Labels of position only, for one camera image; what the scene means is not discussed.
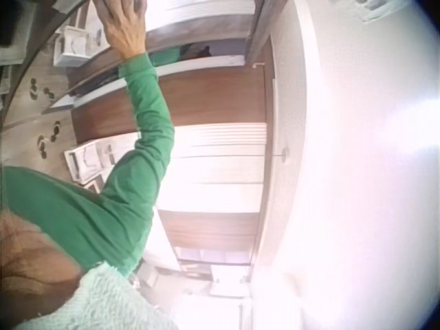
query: brown hair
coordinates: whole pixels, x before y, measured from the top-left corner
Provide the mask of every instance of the brown hair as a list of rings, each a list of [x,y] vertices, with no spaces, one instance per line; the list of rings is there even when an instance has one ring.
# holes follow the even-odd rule
[[[0,329],[51,314],[72,297],[81,268],[41,230],[0,213]]]

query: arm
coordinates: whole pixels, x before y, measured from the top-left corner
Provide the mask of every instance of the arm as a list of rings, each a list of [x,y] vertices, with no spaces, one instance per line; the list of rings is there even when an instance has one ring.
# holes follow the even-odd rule
[[[155,69],[145,54],[146,0],[93,2],[104,25],[107,41],[124,60],[120,75],[127,81],[141,132],[135,150],[116,164],[101,195],[145,210],[156,202],[174,142],[170,113],[157,83]]]
[[[153,206],[170,162],[173,124],[157,74],[146,54],[126,61],[120,76],[127,81],[141,138],[135,143],[135,150],[115,166],[102,195],[122,203]]]

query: fuzzy white fabric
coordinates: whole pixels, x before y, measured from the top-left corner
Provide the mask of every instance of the fuzzy white fabric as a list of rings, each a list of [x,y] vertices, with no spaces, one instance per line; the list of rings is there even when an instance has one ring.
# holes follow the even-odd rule
[[[55,313],[14,330],[177,330],[175,323],[135,291],[107,263],[87,272],[79,288]]]

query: fingers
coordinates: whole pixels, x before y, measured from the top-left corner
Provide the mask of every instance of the fingers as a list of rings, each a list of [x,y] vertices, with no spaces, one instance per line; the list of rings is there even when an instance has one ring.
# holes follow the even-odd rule
[[[111,15],[109,9],[107,8],[104,0],[93,0],[93,3],[96,7],[96,13],[98,14],[98,18],[105,26],[111,21]]]
[[[109,9],[110,15],[113,19],[121,21],[124,15],[122,10],[122,2],[126,0],[106,0],[107,8]]]
[[[135,13],[135,7],[133,0],[122,0],[122,9],[126,17],[133,17]]]
[[[148,1],[147,0],[136,0],[136,1],[137,1],[136,14],[140,18],[145,18],[146,7],[147,7],[147,4],[148,4]]]

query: green sleeve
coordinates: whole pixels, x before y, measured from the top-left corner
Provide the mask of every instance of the green sleeve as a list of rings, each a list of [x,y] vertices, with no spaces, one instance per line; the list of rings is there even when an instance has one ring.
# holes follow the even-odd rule
[[[155,68],[146,54],[120,67],[127,82],[141,138],[115,166],[101,195],[141,209],[153,207],[170,163],[174,127],[160,90]]]

